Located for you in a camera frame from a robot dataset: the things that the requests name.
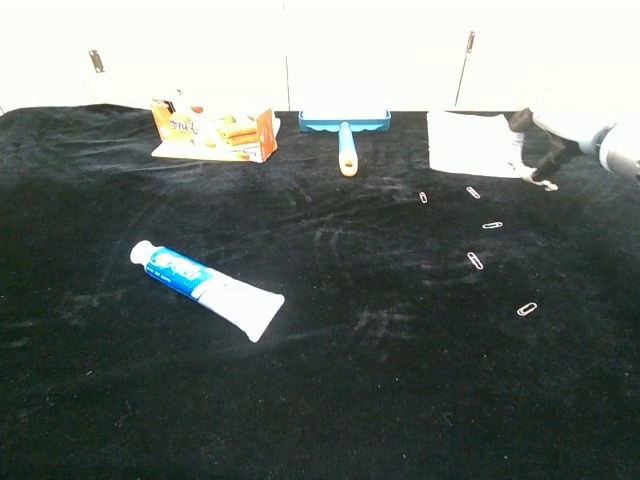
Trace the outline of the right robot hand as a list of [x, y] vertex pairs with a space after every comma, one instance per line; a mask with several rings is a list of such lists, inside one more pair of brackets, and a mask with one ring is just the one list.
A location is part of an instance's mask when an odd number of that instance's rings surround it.
[[[533, 128], [542, 130], [549, 140], [549, 148], [541, 157], [534, 174], [535, 179], [551, 181], [565, 164], [579, 154], [598, 155], [604, 135], [610, 130], [586, 117], [564, 116], [560, 114], [540, 113], [524, 108], [508, 118], [509, 129], [520, 136]], [[529, 167], [514, 164], [513, 169], [519, 176], [519, 170]]]

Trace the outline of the white beaded strip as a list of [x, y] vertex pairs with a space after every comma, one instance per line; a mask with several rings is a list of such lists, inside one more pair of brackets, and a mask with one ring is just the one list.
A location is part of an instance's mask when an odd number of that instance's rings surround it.
[[559, 187], [555, 183], [551, 182], [548, 179], [535, 179], [535, 173], [536, 169], [531, 167], [524, 167], [519, 170], [519, 176], [525, 182], [539, 186], [547, 192], [555, 192], [559, 189]]

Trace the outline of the woven folding screen panel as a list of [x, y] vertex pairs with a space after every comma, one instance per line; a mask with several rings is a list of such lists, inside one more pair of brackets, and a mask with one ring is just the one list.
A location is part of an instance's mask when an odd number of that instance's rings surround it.
[[284, 0], [113, 0], [91, 12], [97, 101], [146, 108], [289, 106]]
[[640, 115], [640, 0], [474, 0], [461, 110]]
[[78, 0], [0, 0], [0, 112], [92, 104], [88, 39]]
[[458, 2], [284, 0], [289, 106], [453, 106], [471, 28]]

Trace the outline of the white spiral notebook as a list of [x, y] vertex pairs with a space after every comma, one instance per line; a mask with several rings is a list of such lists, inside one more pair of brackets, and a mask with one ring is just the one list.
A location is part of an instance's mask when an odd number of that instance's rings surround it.
[[453, 174], [519, 178], [524, 136], [505, 114], [432, 111], [426, 114], [429, 166]]

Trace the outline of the blue lint roller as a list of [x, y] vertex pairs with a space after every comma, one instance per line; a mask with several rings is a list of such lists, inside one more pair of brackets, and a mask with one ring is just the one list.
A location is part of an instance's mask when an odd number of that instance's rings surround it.
[[391, 125], [388, 109], [356, 110], [338, 113], [314, 109], [298, 113], [298, 125], [302, 132], [329, 132], [337, 135], [338, 165], [344, 177], [358, 173], [359, 158], [354, 135], [360, 132], [388, 131]]

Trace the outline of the black velvet tablecloth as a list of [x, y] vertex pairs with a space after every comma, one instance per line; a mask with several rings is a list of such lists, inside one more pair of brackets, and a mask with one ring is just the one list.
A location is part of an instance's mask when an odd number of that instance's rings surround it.
[[[0, 116], [0, 480], [640, 480], [639, 186], [432, 171], [422, 113], [353, 179], [293, 114], [265, 164], [156, 141], [144, 110]], [[254, 343], [142, 240], [285, 302]]]

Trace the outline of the orange biscuit box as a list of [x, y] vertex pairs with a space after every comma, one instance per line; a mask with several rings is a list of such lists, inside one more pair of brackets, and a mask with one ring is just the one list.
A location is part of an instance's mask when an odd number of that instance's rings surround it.
[[216, 113], [200, 105], [151, 102], [160, 137], [154, 157], [183, 160], [264, 163], [277, 150], [281, 120], [260, 113]]

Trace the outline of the blue white toothpaste tube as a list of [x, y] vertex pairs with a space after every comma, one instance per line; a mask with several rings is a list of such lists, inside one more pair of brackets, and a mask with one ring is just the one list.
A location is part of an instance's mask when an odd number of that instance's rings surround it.
[[283, 306], [285, 297], [203, 265], [165, 246], [138, 242], [130, 261], [163, 285], [221, 316], [258, 342]]

